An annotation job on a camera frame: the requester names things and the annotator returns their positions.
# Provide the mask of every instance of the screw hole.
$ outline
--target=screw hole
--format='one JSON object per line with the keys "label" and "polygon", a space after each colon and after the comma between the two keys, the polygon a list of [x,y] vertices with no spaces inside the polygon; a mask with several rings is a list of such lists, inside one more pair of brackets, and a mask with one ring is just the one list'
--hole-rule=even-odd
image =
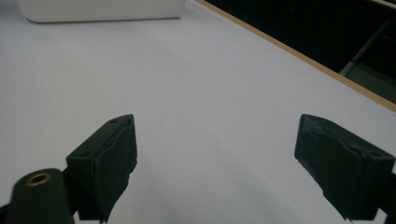
{"label": "screw hole", "polygon": [[26,185],[29,187],[35,187],[35,186],[46,183],[47,181],[50,180],[50,178],[51,178],[51,175],[48,173],[34,175],[26,181]]}

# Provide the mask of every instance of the white surface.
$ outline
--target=white surface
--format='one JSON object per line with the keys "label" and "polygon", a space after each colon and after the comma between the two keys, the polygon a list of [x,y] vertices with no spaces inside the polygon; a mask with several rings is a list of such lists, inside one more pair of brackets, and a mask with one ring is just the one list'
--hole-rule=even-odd
{"label": "white surface", "polygon": [[177,18],[185,0],[18,0],[31,21],[120,21]]}
{"label": "white surface", "polygon": [[43,25],[0,1],[0,204],[128,113],[138,164],[112,224],[346,223],[293,158],[303,113],[396,154],[395,113],[195,2],[178,20]]}

